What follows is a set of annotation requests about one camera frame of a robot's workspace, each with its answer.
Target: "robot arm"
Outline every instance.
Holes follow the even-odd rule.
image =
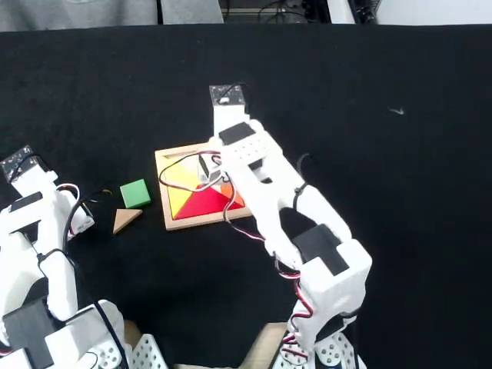
[[[298,344],[307,352],[307,367],[314,368],[317,346],[355,319],[372,260],[321,193],[304,183],[261,123],[250,120],[237,106],[237,114],[231,116],[229,105],[244,107],[244,99],[241,88],[236,87],[223,101],[225,88],[211,87],[211,145],[221,153],[221,170],[254,215],[269,255],[298,271],[300,299],[289,320],[291,335],[285,344]],[[293,207],[316,226],[290,240],[281,228],[278,212]]]
[[[19,152],[26,154],[25,149]],[[18,153],[12,158],[22,160]],[[11,162],[0,163],[10,178],[12,166],[6,171],[5,162]],[[21,171],[12,182],[23,197],[0,212],[0,341],[16,351],[6,361],[2,359],[0,367],[3,363],[7,367],[21,367],[23,357],[28,357],[27,368],[46,367],[50,363],[53,368],[74,367],[88,351],[96,353],[101,365],[108,369],[117,367],[121,355],[101,315],[94,305],[78,311],[74,268],[61,252],[53,252],[62,249],[64,237],[74,237],[92,226],[94,220],[79,208],[70,233],[64,234],[77,198],[64,191],[63,185],[57,187],[53,183],[54,172],[43,171],[37,163],[28,164],[31,168]],[[25,236],[27,227],[32,225],[37,227],[35,241]],[[39,255],[49,256],[40,259]],[[32,285],[43,277],[48,280],[47,297],[25,305]],[[124,342],[121,313],[109,301],[101,301],[100,306],[119,341]],[[27,331],[25,327],[29,324],[23,321],[36,324]],[[126,356],[131,354],[128,345],[125,350]]]

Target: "green square block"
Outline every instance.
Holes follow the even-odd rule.
[[[124,184],[120,187],[120,191],[127,209],[140,208],[151,202],[144,179]]]

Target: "tan triangle piece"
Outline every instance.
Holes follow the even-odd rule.
[[[124,227],[132,223],[141,213],[143,213],[141,209],[116,209],[113,234],[117,234]]]

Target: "black cloth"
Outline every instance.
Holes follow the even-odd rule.
[[[171,361],[237,366],[294,303],[262,244],[226,224],[163,225],[154,150],[207,141],[208,86],[242,81],[285,156],[312,154],[306,180],[373,258],[358,325],[368,367],[485,367],[490,26],[101,28],[0,45],[0,156],[30,144],[84,193],[147,181],[141,219],[112,236],[111,204],[93,205],[97,225],[68,252]],[[0,196],[16,193],[3,182]],[[284,214],[290,233],[299,223]]]

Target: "gray fabric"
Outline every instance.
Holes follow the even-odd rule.
[[[156,23],[155,0],[0,0],[0,31]]]
[[[223,23],[218,0],[161,0],[166,25],[184,23]]]

